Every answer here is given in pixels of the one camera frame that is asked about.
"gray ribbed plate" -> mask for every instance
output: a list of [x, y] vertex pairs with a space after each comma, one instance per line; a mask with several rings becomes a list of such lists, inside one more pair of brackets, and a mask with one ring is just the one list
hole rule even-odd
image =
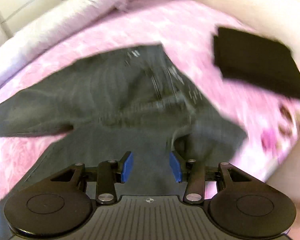
[[[235, 240], [216, 228], [200, 207], [177, 196], [123, 196], [116, 205], [99, 207], [92, 218], [59, 240]], [[280, 236], [278, 240], [288, 240]]]

